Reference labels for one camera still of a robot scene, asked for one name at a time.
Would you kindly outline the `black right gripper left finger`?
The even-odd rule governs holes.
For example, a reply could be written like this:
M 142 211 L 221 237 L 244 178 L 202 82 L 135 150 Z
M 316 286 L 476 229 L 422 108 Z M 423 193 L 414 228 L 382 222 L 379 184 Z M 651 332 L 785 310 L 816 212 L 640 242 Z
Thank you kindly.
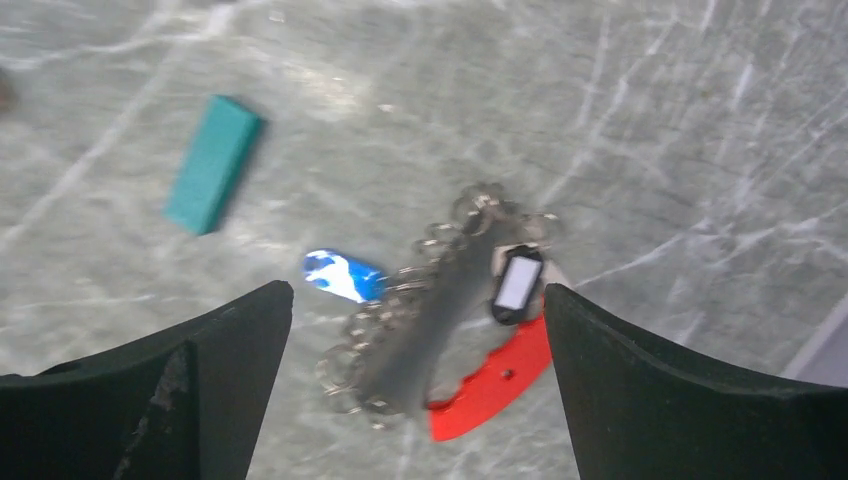
M 272 281 L 194 319 L 1 379 L 5 479 L 243 479 L 292 324 Z

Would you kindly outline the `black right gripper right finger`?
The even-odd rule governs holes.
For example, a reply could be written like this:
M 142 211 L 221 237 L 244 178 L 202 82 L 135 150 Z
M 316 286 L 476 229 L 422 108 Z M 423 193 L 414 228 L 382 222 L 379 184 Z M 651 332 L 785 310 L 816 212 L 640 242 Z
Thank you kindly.
M 551 284 L 544 317 L 584 479 L 843 479 L 847 391 L 733 365 Z

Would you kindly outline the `black key tag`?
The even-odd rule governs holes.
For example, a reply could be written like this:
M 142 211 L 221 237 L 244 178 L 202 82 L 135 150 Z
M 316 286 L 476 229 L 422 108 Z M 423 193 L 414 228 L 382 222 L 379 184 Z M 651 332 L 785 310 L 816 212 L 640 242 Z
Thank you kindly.
M 521 244 L 504 252 L 490 311 L 495 321 L 512 326 L 527 320 L 537 294 L 544 258 L 536 247 Z

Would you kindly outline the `red handled key holder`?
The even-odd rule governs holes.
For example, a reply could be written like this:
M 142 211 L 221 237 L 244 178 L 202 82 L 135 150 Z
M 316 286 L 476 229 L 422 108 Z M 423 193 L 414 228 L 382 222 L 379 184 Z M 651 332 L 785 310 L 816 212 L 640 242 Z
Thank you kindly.
M 549 368 L 552 356 L 544 317 L 544 290 L 565 276 L 547 254 L 564 231 L 560 218 L 527 212 L 502 185 L 478 182 L 454 202 L 446 223 L 428 226 L 415 248 L 421 263 L 389 275 L 383 296 L 360 304 L 342 328 L 343 340 L 315 367 L 332 407 L 363 414 L 377 430 L 402 418 L 421 420 L 435 442 L 461 437 L 494 418 Z M 490 300 L 504 252 L 538 248 L 544 268 L 527 320 L 499 324 Z M 432 397 L 440 357 L 451 335 L 485 308 L 503 342 L 444 399 Z

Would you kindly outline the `blue key tag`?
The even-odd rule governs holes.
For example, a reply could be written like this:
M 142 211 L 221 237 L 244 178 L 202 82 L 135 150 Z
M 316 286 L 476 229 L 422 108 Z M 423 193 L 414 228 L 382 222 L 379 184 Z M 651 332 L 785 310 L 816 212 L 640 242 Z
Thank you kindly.
M 306 253 L 302 272 L 313 287 L 357 304 L 379 300 L 388 279 L 380 268 L 328 249 Z

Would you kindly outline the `teal block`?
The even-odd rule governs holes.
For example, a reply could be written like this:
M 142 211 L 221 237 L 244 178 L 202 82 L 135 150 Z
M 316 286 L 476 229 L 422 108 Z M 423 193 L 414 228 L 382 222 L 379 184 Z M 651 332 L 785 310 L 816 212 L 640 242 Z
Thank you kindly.
M 213 95 L 191 138 L 164 207 L 165 216 L 194 235 L 217 228 L 264 120 L 222 95 Z

